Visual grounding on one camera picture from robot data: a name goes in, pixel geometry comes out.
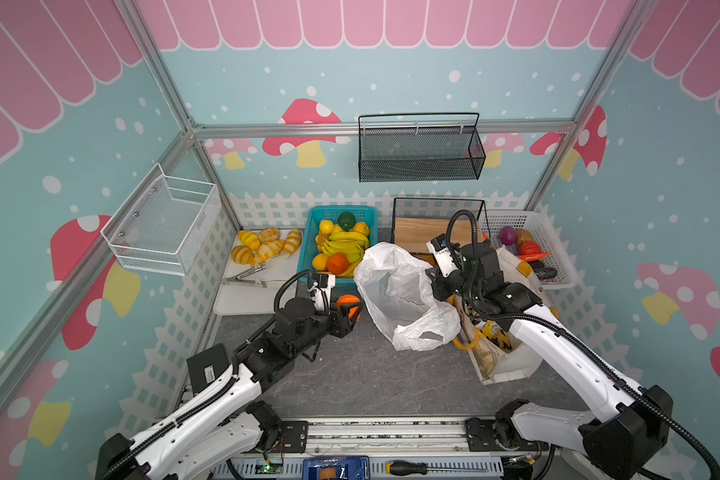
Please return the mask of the orange fruit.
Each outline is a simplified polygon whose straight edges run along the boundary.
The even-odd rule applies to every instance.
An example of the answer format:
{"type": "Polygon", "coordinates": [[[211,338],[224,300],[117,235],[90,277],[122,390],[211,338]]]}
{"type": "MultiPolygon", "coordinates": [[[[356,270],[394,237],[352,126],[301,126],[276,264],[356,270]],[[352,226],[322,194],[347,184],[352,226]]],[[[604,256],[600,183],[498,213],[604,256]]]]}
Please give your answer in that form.
{"type": "Polygon", "coordinates": [[[339,252],[327,259],[325,269],[333,275],[340,276],[349,269],[350,264],[347,255],[339,252]]]}
{"type": "Polygon", "coordinates": [[[336,308],[344,316],[356,321],[363,309],[363,301],[355,295],[342,295],[336,301],[336,308]]]}

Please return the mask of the white canvas tote bag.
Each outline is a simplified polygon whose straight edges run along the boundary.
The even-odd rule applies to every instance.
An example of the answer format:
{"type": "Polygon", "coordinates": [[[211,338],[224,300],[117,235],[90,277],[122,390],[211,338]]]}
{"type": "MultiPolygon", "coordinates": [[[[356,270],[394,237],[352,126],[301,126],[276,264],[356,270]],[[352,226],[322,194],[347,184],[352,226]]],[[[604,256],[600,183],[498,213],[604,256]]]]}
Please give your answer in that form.
{"type": "MultiPolygon", "coordinates": [[[[489,272],[500,270],[509,284],[520,284],[538,298],[538,303],[558,315],[551,297],[531,265],[511,251],[500,247],[484,263],[489,272]]],[[[541,365],[542,357],[530,347],[492,320],[481,318],[460,296],[454,295],[448,303],[459,313],[461,331],[454,345],[466,352],[479,382],[486,386],[530,377],[541,365]]]]}

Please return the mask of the white plastic grocery bag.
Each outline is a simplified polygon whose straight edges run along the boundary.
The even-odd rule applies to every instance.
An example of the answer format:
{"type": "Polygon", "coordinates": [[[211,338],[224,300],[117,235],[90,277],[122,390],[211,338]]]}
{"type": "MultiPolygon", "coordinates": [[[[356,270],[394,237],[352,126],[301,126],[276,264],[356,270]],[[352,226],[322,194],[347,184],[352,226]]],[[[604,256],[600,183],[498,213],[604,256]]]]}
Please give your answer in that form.
{"type": "Polygon", "coordinates": [[[354,283],[377,329],[397,351],[431,351],[459,334],[457,309],[434,297],[431,265],[381,242],[365,251],[354,283]]]}

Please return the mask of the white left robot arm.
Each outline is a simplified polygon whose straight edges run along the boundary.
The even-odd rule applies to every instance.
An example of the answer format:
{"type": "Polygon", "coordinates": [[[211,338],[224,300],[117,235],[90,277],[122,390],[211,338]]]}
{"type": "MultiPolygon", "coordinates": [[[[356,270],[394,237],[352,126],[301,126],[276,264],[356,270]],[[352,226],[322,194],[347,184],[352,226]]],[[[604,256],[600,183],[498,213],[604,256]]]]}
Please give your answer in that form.
{"type": "Polygon", "coordinates": [[[315,361],[322,340],[352,332],[362,299],[332,300],[335,278],[296,273],[276,292],[273,314],[237,347],[226,370],[183,406],[127,438],[100,448],[98,479],[192,479],[239,453],[284,453],[288,432],[261,395],[299,358],[315,361]]]}

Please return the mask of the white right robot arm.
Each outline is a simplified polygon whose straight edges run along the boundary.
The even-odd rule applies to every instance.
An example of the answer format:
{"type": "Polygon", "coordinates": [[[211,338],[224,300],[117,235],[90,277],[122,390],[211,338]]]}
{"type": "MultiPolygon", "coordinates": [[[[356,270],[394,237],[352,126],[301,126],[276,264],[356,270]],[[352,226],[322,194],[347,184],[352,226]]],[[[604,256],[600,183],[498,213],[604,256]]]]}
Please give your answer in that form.
{"type": "Polygon", "coordinates": [[[469,312],[495,322],[538,354],[587,406],[577,412],[513,400],[495,415],[502,436],[577,452],[612,479],[637,474],[654,479],[656,473],[646,465],[675,433],[699,454],[711,478],[720,479],[720,465],[711,452],[672,419],[671,396],[615,370],[560,323],[530,288],[506,281],[498,253],[488,243],[456,246],[441,234],[427,248],[437,263],[427,272],[437,299],[459,295],[469,312]]]}

